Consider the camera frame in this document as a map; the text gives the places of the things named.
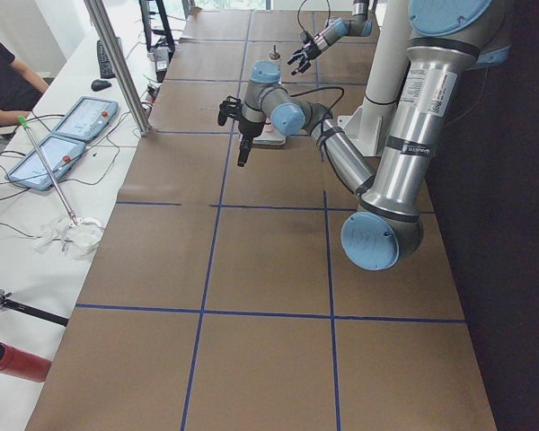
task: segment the red cylinder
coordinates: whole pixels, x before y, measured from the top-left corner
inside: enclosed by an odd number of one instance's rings
[[[52,362],[32,353],[0,343],[0,373],[33,382],[44,382]]]

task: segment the silver rod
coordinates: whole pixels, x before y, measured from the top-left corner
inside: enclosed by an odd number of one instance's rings
[[[98,31],[100,41],[108,54],[108,58],[118,78],[119,88],[124,94],[124,98],[132,113],[132,117],[136,121],[140,135],[145,136],[150,131],[151,126],[137,96],[136,86],[128,70],[126,59],[116,41],[116,33],[114,33],[114,29],[111,26],[110,18],[106,13],[103,2],[102,0],[84,0],[84,3],[92,19],[93,26]]]
[[[64,192],[62,191],[59,184],[57,183],[56,176],[54,175],[54,172],[50,168],[48,160],[46,160],[46,156],[44,155],[44,153],[42,153],[42,149],[36,143],[36,139],[34,139],[34,135],[32,134],[30,128],[28,127],[28,124],[26,123],[26,119],[24,117],[20,117],[19,120],[22,124],[22,127],[26,131],[26,135],[28,135],[28,138],[30,139],[30,142],[32,142],[32,145],[34,145],[34,149],[36,150],[38,157],[42,161],[42,164],[44,165],[44,169],[46,169],[46,172],[48,173],[48,176],[50,177],[50,180],[52,181],[52,185],[54,186],[54,189],[56,189],[56,192],[60,196],[60,199],[62,200],[62,204],[64,204],[64,208],[66,209],[72,221],[75,224],[78,224],[78,219],[75,215],[75,211],[70,206],[68,199],[66,199],[66,195],[64,195]]]

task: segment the black tripod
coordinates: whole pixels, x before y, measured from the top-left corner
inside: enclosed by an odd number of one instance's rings
[[[51,312],[44,312],[23,303],[17,303],[15,301],[12,301],[8,299],[10,295],[11,293],[7,294],[4,292],[4,290],[0,289],[0,310],[3,307],[9,308],[10,310],[23,312],[24,314],[29,314],[30,316],[38,317],[39,319],[43,319],[45,321],[52,321],[54,323],[57,323],[58,325],[66,326],[68,324],[68,319],[66,319],[65,317],[56,316],[56,314],[52,314]]]

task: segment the black wall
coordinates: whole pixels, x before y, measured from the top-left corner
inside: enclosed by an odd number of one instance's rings
[[[448,120],[484,76],[464,74]],[[539,431],[539,1],[517,1],[509,61],[444,129],[427,182],[498,429]]]

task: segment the white table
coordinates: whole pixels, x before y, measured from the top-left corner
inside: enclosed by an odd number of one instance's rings
[[[147,60],[145,45],[138,44],[141,23],[136,22],[139,17],[137,4],[129,4],[128,8],[120,10],[120,13],[112,12],[115,11],[109,11],[114,30],[121,37],[125,55],[129,53],[128,67],[138,94],[141,95],[149,82],[147,78],[155,79],[155,73],[152,64]],[[112,87],[101,92],[90,89],[92,80],[99,78],[95,49],[97,39],[95,31],[91,31],[84,38],[36,106],[36,115],[64,114],[83,95],[117,101],[119,112],[110,126],[102,132],[104,134],[117,124],[122,113],[128,111],[128,105],[116,79],[111,80]],[[46,123],[53,127],[57,119],[46,120]],[[48,133],[38,121],[32,121],[30,124],[37,139]],[[61,186],[79,216],[96,217],[104,224],[107,224],[110,218],[119,187],[124,181],[139,139],[131,115],[125,117],[111,135],[111,139],[119,147],[119,155],[100,183],[86,186],[69,181]],[[25,154],[31,149],[31,143],[22,128],[6,148]],[[103,141],[76,163],[65,178],[95,182],[106,171],[117,152],[118,148],[108,141]],[[13,167],[18,160],[19,158],[12,154],[0,157],[0,163],[6,170]],[[0,182],[4,182],[1,168]],[[10,184],[0,185],[0,198],[19,190]],[[60,216],[67,218],[62,202],[53,189],[47,192],[27,191],[0,202],[0,222],[11,224],[26,233],[36,233],[42,225]],[[89,255],[87,259],[76,260],[62,252],[59,242],[52,242],[43,252],[36,251],[35,244],[36,240],[26,239],[0,225],[0,289],[12,292],[12,299],[16,302],[69,317],[93,255]],[[0,312],[0,341],[48,359],[54,358],[64,329],[55,323],[19,312]],[[0,431],[20,431],[25,428],[41,388],[40,383],[0,374]]]

